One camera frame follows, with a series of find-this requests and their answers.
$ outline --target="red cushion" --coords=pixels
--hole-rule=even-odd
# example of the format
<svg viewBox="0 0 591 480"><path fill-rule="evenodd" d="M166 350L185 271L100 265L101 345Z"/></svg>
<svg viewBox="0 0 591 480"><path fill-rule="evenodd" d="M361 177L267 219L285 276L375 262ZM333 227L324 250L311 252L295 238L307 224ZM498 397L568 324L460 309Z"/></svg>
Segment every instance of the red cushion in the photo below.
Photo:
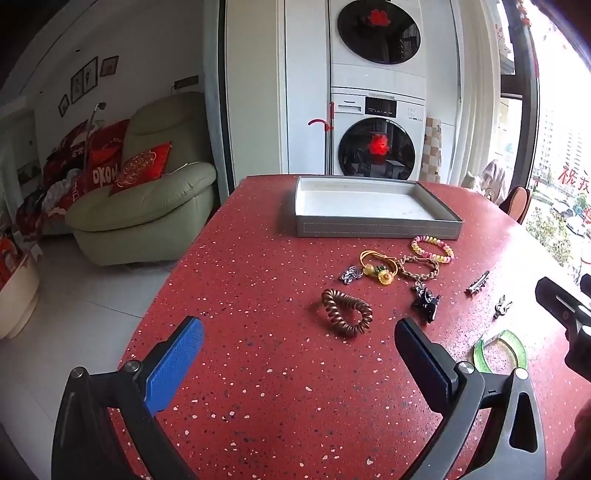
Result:
<svg viewBox="0 0 591 480"><path fill-rule="evenodd" d="M93 151L88 161L85 177L85 193L112 184L121 167L122 147Z"/></svg>
<svg viewBox="0 0 591 480"><path fill-rule="evenodd" d="M93 150L101 150L106 147L123 145L128 125L129 119L122 120L121 122L117 122L98 130L98 132L93 134L89 140L90 151L92 152Z"/></svg>
<svg viewBox="0 0 591 480"><path fill-rule="evenodd" d="M109 195L159 179L164 172L172 146L172 142L164 143L131 157L117 175Z"/></svg>

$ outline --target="chair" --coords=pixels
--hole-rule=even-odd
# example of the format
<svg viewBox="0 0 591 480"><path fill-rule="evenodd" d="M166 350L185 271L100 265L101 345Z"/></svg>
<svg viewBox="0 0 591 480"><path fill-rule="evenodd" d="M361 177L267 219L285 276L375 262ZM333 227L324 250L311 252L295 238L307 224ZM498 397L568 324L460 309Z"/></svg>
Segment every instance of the chair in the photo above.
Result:
<svg viewBox="0 0 591 480"><path fill-rule="evenodd" d="M515 187L499 208L513 218L518 224L522 224L530 208L531 190L523 187Z"/></svg>
<svg viewBox="0 0 591 480"><path fill-rule="evenodd" d="M68 210L66 223L95 264L179 259L205 225L216 170L202 93L171 95L139 109L125 134L122 163L167 141L173 147L162 178L113 196L112 186L93 190Z"/></svg>

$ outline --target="dryer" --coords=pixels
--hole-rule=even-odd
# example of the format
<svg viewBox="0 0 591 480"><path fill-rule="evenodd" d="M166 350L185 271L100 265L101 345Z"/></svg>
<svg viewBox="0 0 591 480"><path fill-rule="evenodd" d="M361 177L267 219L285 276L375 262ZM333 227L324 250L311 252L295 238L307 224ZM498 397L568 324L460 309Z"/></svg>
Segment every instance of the dryer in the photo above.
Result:
<svg viewBox="0 0 591 480"><path fill-rule="evenodd" d="M333 87L425 99L418 0L329 0Z"/></svg>

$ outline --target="stacked washer dryer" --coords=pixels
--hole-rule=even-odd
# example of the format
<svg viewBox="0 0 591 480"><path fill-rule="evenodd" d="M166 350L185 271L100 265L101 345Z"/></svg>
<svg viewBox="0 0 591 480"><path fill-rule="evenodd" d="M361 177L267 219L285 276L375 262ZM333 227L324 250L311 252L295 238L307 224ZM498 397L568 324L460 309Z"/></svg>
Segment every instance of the stacked washer dryer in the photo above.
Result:
<svg viewBox="0 0 591 480"><path fill-rule="evenodd" d="M329 7L329 173L418 180L426 97L418 0L329 0Z"/></svg>

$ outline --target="brown spiral hair tie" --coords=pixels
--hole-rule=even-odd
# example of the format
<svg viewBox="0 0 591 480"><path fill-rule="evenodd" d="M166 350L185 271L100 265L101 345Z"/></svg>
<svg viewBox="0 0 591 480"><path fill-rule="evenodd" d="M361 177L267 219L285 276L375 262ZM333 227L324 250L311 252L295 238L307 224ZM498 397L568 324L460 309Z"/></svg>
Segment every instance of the brown spiral hair tie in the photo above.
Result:
<svg viewBox="0 0 591 480"><path fill-rule="evenodd" d="M339 312L338 303L353 308L361 314L361 320L357 325L347 323ZM366 330L369 330L369 324L374 319L374 313L367 303L338 290L329 288L322 292L322 304L329 314L334 329L343 336L354 337L358 333L365 333Z"/></svg>

